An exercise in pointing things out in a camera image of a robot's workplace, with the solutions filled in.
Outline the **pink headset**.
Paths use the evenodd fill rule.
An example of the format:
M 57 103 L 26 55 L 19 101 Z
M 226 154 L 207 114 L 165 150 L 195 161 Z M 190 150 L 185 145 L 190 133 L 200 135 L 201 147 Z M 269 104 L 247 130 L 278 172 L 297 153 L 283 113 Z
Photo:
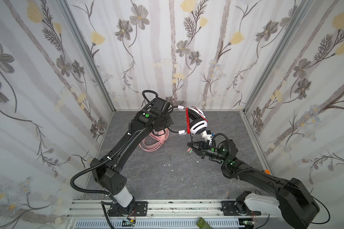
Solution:
M 148 137 L 144 138 L 139 147 L 146 152 L 157 151 L 169 138 L 170 131 L 166 128 L 163 131 L 159 131 L 157 134 L 151 132 Z M 152 139 L 154 142 L 147 144 L 146 141 Z

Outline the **white black headset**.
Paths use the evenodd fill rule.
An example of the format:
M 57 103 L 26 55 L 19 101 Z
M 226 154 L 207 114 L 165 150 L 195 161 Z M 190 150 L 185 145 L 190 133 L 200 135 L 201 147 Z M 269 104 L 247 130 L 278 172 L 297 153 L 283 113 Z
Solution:
M 172 133 L 178 135 L 186 135 L 186 134 L 193 134 L 198 135 L 203 133 L 207 130 L 208 121 L 203 113 L 203 111 L 195 106 L 192 107 L 185 107 L 182 105 L 178 105 L 176 107 L 179 111 L 185 111 L 186 117 L 186 130 L 174 131 L 170 128 L 168 130 Z

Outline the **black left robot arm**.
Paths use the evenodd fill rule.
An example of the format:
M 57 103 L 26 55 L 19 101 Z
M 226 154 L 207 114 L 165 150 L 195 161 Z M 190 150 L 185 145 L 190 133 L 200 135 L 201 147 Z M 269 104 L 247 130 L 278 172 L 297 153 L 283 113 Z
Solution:
M 167 100 L 152 90 L 144 90 L 142 95 L 146 105 L 129 121 L 128 130 L 121 140 L 102 159 L 93 159 L 89 168 L 70 180 L 70 186 L 76 191 L 110 197 L 122 215 L 131 215 L 135 209 L 135 197 L 126 187 L 127 179 L 121 175 L 123 167 L 147 136 L 165 137 L 173 124 L 170 116 L 173 106 Z M 100 190 L 85 189 L 75 184 L 77 178 L 89 172 L 102 187 Z

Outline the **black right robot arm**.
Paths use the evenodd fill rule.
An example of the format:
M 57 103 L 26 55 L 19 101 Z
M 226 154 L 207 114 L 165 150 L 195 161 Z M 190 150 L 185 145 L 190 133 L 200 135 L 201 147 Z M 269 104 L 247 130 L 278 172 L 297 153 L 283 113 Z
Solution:
M 238 159 L 234 141 L 224 136 L 224 141 L 216 143 L 216 136 L 211 140 L 187 143 L 191 151 L 201 158 L 208 157 L 221 166 L 221 172 L 227 179 L 247 182 L 271 196 L 259 196 L 246 192 L 237 198 L 250 211 L 265 212 L 283 218 L 294 229 L 306 229 L 314 223 L 320 212 L 321 201 L 310 194 L 298 179 L 290 180 L 276 177 L 258 170 Z

